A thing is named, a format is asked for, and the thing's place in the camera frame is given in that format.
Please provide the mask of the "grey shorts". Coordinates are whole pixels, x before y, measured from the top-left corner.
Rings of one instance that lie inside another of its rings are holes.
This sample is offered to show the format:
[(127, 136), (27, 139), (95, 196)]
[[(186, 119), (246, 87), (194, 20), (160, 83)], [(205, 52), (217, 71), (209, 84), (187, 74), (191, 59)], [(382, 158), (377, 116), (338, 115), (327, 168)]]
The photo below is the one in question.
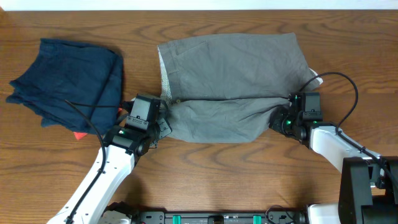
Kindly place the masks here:
[(158, 53), (171, 137), (186, 142), (251, 142), (291, 93), (322, 84), (293, 33), (202, 35)]

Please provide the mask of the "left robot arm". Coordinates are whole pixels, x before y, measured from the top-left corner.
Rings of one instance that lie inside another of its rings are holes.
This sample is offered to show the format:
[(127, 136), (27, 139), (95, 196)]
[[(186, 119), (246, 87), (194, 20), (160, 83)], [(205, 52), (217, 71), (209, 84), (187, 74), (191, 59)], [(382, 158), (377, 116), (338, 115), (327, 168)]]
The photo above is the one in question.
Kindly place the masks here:
[(163, 114), (153, 120), (127, 116), (124, 126), (113, 126), (101, 139), (95, 162), (75, 193), (48, 222), (131, 223), (132, 217), (126, 213), (108, 212), (108, 203), (140, 157), (171, 132), (172, 128)]

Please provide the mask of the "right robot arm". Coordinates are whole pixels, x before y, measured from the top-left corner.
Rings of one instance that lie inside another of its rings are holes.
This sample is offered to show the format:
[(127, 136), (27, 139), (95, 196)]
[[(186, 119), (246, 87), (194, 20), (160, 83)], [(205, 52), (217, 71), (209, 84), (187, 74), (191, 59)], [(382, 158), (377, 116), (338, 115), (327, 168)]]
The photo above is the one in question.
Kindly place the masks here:
[(298, 223), (397, 223), (397, 157), (366, 149), (319, 111), (279, 107), (269, 127), (322, 155), (340, 173), (338, 202), (313, 204)]

